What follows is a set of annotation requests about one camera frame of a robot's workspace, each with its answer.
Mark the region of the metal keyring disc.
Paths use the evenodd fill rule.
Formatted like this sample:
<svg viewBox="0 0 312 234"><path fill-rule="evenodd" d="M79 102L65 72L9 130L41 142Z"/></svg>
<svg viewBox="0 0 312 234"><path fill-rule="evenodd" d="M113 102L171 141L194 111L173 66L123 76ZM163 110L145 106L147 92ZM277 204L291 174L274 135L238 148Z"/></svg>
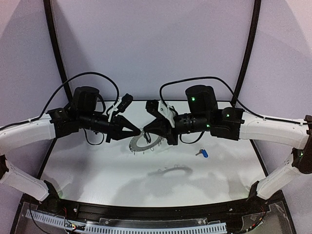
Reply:
<svg viewBox="0 0 312 234"><path fill-rule="evenodd" d="M152 141L151 143L147 143L143 134L143 129L141 130L141 134L139 136L135 136L130 140L129 149L132 153L145 153L146 151L154 151L156 146L160 146L163 138L160 138L156 135L151 135Z"/></svg>

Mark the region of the key with black tag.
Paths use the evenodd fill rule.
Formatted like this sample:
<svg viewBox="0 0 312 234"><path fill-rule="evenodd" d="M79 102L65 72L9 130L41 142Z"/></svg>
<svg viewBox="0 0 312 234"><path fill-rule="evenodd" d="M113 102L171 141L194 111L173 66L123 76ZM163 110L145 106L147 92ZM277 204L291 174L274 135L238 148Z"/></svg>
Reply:
<svg viewBox="0 0 312 234"><path fill-rule="evenodd" d="M151 138L151 136L150 136L149 133L144 132L143 136L144 136L144 138L145 138L145 140L146 140L147 143L151 143L152 138Z"/></svg>

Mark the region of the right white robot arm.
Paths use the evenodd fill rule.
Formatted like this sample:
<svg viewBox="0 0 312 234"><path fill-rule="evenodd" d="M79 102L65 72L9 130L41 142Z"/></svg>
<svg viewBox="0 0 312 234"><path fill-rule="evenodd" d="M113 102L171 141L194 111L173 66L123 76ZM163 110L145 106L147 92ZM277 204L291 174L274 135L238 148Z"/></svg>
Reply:
<svg viewBox="0 0 312 234"><path fill-rule="evenodd" d="M289 120L257 117L235 107L219 109L211 86L195 85L186 89L185 94L190 112L181 115L162 100L148 101L146 110L155 120L143 131L165 138L169 145L177 145L182 134L209 132L224 139L262 140L291 146L285 162L251 186L249 200L267 200L296 177L311 174L311 116Z"/></svg>

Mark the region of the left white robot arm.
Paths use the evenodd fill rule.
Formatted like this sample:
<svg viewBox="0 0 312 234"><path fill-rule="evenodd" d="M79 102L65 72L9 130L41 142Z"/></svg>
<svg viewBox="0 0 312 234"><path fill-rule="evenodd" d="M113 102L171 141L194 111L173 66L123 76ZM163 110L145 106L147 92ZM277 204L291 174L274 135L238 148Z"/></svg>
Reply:
<svg viewBox="0 0 312 234"><path fill-rule="evenodd" d="M140 129L121 115L133 101L126 94L113 105L110 114L96 111L97 101L102 101L99 90L82 86L74 91L68 109L57 108L37 120L28 120L0 130L0 182L28 194L40 202L57 201L54 186L39 180L14 166L5 155L9 151L37 141L66 137L80 129L106 135L106 142L138 136Z"/></svg>

